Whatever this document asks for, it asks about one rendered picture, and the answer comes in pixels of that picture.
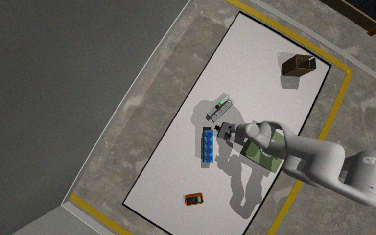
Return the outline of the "orange digital multimeter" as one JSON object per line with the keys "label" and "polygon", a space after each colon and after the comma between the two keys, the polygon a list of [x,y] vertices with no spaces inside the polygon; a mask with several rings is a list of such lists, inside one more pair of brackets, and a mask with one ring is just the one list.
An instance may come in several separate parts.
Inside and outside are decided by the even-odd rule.
{"label": "orange digital multimeter", "polygon": [[202,193],[186,195],[185,200],[187,206],[204,203]]}

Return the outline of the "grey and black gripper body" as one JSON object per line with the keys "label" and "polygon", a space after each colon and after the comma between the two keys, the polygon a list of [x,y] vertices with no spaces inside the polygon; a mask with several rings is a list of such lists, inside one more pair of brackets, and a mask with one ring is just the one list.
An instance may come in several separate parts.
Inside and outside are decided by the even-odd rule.
{"label": "grey and black gripper body", "polygon": [[239,126],[239,124],[232,123],[231,126],[232,127],[229,130],[236,133],[236,128]]}

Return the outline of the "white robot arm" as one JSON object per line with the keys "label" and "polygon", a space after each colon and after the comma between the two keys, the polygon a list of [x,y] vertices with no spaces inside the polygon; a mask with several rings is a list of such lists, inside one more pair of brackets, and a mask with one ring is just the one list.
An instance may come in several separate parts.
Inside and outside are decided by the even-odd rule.
{"label": "white robot arm", "polygon": [[[283,130],[285,143],[275,142],[276,129]],[[285,124],[263,121],[240,124],[229,140],[244,146],[248,138],[267,157],[284,159],[282,171],[306,184],[328,188],[362,205],[376,206],[376,150],[345,156],[339,144],[297,136]],[[338,177],[345,178],[344,183]]]}

